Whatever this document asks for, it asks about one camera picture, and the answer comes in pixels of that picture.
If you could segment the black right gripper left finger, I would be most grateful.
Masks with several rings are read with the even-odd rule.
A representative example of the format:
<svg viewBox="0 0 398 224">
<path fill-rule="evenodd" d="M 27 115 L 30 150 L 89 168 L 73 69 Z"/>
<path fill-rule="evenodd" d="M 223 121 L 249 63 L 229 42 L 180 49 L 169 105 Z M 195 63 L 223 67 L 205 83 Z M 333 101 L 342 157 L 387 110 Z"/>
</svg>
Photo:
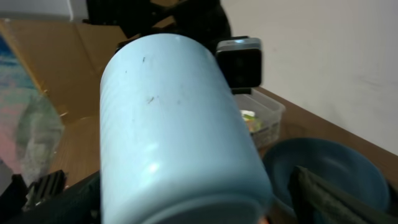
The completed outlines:
<svg viewBox="0 0 398 224">
<path fill-rule="evenodd" d="M 1 223 L 100 223 L 100 173 L 64 189 L 58 170 L 27 186 L 20 174 L 1 194 Z"/>
</svg>

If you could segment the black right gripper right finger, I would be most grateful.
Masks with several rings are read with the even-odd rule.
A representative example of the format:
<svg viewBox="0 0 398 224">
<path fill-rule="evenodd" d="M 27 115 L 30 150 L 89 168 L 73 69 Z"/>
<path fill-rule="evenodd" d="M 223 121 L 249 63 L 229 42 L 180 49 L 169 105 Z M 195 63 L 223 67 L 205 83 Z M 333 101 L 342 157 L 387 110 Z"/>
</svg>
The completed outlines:
<svg viewBox="0 0 398 224">
<path fill-rule="evenodd" d="M 288 189 L 299 223 L 397 224 L 397 218 L 373 209 L 308 169 L 296 166 Z"/>
</svg>

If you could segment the yellow green snack wrapper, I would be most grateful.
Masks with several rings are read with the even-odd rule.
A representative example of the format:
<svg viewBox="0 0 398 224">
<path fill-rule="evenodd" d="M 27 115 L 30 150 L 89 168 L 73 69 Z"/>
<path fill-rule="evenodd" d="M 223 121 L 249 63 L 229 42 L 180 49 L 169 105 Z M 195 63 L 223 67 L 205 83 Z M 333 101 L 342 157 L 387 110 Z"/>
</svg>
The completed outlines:
<svg viewBox="0 0 398 224">
<path fill-rule="evenodd" d="M 256 113 L 254 111 L 241 110 L 241 116 L 242 116 L 243 120 L 245 121 L 245 123 L 248 127 L 248 130 L 251 133 L 255 133 L 255 132 L 261 130 L 262 121 L 256 115 Z"/>
</svg>

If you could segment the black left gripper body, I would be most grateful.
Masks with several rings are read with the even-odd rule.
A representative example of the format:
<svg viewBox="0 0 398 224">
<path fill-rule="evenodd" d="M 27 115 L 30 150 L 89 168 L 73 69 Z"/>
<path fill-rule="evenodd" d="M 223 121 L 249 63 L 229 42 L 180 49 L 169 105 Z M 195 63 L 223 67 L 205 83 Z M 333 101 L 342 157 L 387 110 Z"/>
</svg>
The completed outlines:
<svg viewBox="0 0 398 224">
<path fill-rule="evenodd" d="M 231 37 L 228 18 L 219 0 L 182 0 L 162 6 L 150 0 L 87 0 L 83 22 L 119 26 L 127 38 L 169 33 L 189 37 L 210 52 Z"/>
</svg>

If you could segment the light blue plastic cup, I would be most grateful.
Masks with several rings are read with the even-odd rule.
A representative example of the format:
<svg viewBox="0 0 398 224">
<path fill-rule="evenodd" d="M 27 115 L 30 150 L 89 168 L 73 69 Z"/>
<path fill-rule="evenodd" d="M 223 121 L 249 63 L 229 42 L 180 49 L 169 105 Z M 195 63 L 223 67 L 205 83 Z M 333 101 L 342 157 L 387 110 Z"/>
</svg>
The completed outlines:
<svg viewBox="0 0 398 224">
<path fill-rule="evenodd" d="M 202 44 L 141 37 L 100 85 L 103 223 L 257 223 L 271 183 L 231 90 Z"/>
</svg>

